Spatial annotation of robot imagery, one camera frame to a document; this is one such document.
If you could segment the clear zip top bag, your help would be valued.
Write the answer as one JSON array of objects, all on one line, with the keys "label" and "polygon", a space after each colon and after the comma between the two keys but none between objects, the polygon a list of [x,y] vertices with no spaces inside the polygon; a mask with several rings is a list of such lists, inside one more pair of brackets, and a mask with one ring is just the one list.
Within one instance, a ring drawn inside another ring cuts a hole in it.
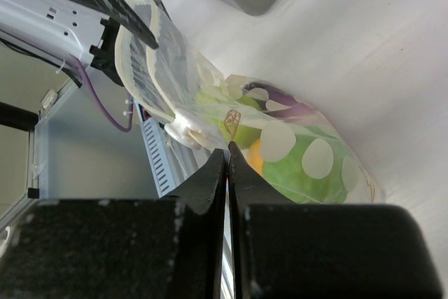
[{"label": "clear zip top bag", "polygon": [[154,33],[148,47],[120,27],[115,67],[166,133],[192,149],[235,143],[249,166],[298,203],[379,203],[384,193],[330,121],[277,86],[222,74],[154,0],[125,0]]}]

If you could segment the green toy fruit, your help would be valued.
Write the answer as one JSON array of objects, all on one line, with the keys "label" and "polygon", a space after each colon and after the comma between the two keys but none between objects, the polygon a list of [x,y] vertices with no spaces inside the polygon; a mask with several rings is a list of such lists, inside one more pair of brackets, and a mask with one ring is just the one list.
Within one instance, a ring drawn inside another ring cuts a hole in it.
[{"label": "green toy fruit", "polygon": [[363,181],[350,148],[330,130],[272,121],[260,134],[262,176],[296,203],[343,203]]}]

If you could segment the purple toy eggplant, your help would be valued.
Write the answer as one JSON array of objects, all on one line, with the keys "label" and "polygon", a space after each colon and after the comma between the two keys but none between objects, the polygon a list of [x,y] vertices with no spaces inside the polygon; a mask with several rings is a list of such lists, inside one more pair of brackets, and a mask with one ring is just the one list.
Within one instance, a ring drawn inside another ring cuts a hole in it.
[{"label": "purple toy eggplant", "polygon": [[280,119],[305,117],[315,112],[315,109],[308,104],[296,101],[294,96],[268,82],[255,81],[245,85],[244,88],[248,91],[253,89],[266,90],[269,100],[272,100],[276,104],[286,106],[286,108],[280,110],[267,109],[266,114],[271,117]]}]

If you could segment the orange toy lemon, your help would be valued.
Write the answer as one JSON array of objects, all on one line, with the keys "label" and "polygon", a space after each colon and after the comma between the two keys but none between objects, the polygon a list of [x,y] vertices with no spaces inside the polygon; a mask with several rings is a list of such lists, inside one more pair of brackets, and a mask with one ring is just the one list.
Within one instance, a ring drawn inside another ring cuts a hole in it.
[{"label": "orange toy lemon", "polygon": [[260,154],[260,139],[254,141],[248,148],[246,161],[260,176],[263,176],[264,160]]}]

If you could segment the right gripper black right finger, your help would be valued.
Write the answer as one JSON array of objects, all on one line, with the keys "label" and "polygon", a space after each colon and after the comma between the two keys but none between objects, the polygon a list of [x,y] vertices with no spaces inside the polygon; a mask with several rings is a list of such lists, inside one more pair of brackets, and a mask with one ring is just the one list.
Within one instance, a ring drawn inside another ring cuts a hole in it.
[{"label": "right gripper black right finger", "polygon": [[229,146],[237,298],[440,298],[414,218],[387,204],[296,204]]}]

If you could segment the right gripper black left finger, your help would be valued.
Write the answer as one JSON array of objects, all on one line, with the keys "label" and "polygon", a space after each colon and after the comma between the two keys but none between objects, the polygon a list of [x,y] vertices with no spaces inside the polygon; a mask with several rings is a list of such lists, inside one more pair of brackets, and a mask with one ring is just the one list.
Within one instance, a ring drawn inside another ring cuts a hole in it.
[{"label": "right gripper black left finger", "polygon": [[44,200],[1,258],[2,298],[218,298],[225,156],[159,200]]}]

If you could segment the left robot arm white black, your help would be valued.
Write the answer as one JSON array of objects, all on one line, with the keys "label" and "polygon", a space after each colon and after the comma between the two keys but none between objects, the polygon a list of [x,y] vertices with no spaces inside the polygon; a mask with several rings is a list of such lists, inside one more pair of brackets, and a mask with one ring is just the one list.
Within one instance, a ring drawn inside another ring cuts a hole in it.
[{"label": "left robot arm white black", "polygon": [[1,0],[1,42],[59,67],[82,85],[75,58],[115,84],[115,43],[121,28],[153,50],[158,42],[125,0]]}]

